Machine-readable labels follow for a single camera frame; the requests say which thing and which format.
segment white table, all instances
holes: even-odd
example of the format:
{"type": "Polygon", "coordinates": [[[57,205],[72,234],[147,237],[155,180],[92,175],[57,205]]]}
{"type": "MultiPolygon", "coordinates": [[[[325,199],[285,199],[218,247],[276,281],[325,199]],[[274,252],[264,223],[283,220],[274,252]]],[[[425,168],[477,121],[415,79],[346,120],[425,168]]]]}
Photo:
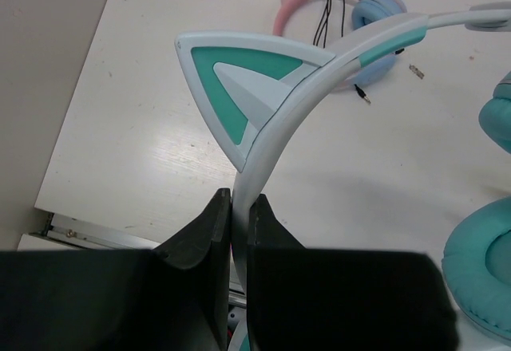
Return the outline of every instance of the white table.
{"type": "MultiPolygon", "coordinates": [[[[435,13],[500,0],[404,1],[435,13]]],[[[185,30],[269,33],[278,8],[108,0],[36,206],[160,242],[198,215],[235,170],[198,113],[173,39],[185,30]]],[[[307,6],[287,36],[311,41],[322,8],[307,6]]],[[[332,37],[339,23],[336,3],[332,37]]],[[[439,263],[453,228],[511,190],[509,156],[477,123],[510,57],[507,34],[434,30],[366,89],[371,106],[354,92],[327,97],[264,190],[277,217],[307,246],[425,251],[439,263]]]]}

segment white headphones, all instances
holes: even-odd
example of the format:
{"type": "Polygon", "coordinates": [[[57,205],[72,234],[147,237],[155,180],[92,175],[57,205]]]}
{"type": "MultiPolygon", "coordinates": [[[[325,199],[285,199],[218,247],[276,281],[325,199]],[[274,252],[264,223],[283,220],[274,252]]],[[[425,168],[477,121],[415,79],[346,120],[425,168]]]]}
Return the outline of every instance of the white headphones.
{"type": "Polygon", "coordinates": [[[459,24],[469,30],[511,31],[511,2],[448,14],[396,14],[354,31],[328,49],[236,32],[195,32],[176,38],[197,106],[238,171],[232,250],[244,289],[250,208],[307,115],[361,68],[420,42],[427,30],[459,24]]]}

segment gray wall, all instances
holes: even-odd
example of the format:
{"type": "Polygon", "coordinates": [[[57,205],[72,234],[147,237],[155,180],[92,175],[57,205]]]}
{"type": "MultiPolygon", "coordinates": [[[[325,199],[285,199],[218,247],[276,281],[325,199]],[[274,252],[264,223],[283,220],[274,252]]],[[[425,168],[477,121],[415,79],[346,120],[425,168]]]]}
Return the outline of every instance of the gray wall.
{"type": "Polygon", "coordinates": [[[38,230],[34,209],[106,0],[0,0],[0,250],[38,230]]]}

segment audio jack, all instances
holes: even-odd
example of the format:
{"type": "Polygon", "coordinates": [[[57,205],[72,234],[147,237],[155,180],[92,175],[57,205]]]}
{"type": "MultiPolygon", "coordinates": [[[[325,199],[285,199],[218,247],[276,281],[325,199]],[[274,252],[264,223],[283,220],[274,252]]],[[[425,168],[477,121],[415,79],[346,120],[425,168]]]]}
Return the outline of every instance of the audio jack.
{"type": "Polygon", "coordinates": [[[357,91],[357,94],[360,98],[362,98],[368,105],[370,105],[370,100],[367,98],[366,93],[360,88],[358,85],[355,84],[355,90],[357,91]]]}

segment headphones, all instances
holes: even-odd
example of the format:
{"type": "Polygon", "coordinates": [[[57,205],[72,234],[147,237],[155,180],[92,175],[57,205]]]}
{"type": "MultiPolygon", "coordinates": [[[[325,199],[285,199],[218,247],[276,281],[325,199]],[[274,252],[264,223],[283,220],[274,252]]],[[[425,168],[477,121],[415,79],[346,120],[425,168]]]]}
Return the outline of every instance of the headphones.
{"type": "MultiPolygon", "coordinates": [[[[232,253],[246,291],[249,213],[293,133],[314,107],[360,69],[427,30],[464,24],[511,31],[511,2],[444,14],[380,19],[327,49],[283,37],[237,32],[181,34],[175,46],[202,117],[238,173],[232,192],[232,253]]],[[[482,109],[481,126],[511,152],[511,73],[482,109]]],[[[511,198],[476,211],[449,238],[442,269],[454,299],[475,325],[511,345],[511,198]]]]}
{"type": "MultiPolygon", "coordinates": [[[[283,36],[287,22],[294,12],[310,0],[280,0],[280,7],[273,24],[273,34],[283,36]]],[[[395,14],[406,12],[402,0],[358,0],[351,13],[351,24],[354,30],[362,28],[372,22],[377,22],[395,14]]],[[[357,85],[360,88],[373,84],[383,78],[396,63],[396,53],[390,53],[370,63],[353,77],[347,79],[344,85],[357,85]]]]}

